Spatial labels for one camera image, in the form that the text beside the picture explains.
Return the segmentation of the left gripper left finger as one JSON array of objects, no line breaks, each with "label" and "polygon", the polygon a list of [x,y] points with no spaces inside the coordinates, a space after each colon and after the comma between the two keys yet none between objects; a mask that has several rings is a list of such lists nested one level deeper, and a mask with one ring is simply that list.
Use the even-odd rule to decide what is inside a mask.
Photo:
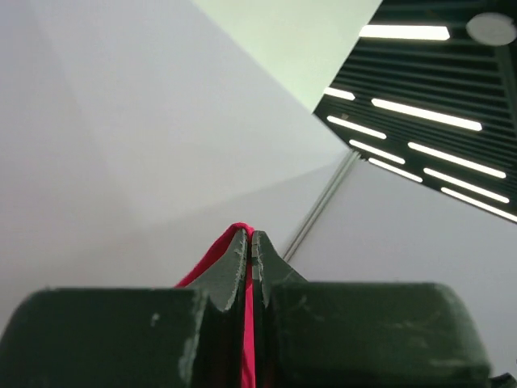
[{"label": "left gripper left finger", "polygon": [[247,233],[174,288],[43,289],[1,338],[4,387],[238,387]]}]

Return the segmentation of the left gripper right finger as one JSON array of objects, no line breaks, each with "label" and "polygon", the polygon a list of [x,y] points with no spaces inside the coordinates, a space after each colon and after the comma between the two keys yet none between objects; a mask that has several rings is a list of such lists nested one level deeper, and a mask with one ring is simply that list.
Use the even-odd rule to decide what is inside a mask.
[{"label": "left gripper right finger", "polygon": [[306,280],[257,231],[250,257],[259,387],[487,387],[464,303],[436,283]]}]

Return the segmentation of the crimson red polo shirt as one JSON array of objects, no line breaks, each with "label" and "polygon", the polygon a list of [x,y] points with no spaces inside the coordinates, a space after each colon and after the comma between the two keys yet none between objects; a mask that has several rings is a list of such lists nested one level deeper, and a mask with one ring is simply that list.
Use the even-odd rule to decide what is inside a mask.
[{"label": "crimson red polo shirt", "polygon": [[256,387],[255,350],[254,350],[254,294],[252,282],[252,269],[250,263],[250,247],[254,228],[246,223],[232,224],[208,249],[196,266],[175,286],[176,288],[194,285],[201,280],[207,280],[207,275],[216,274],[221,280],[209,281],[208,287],[216,289],[222,285],[225,274],[229,270],[223,269],[221,263],[229,257],[229,248],[237,234],[243,234],[245,243],[237,247],[237,261],[244,259],[246,277],[244,282],[244,299],[242,303],[241,350],[240,350],[240,381],[239,387]]}]

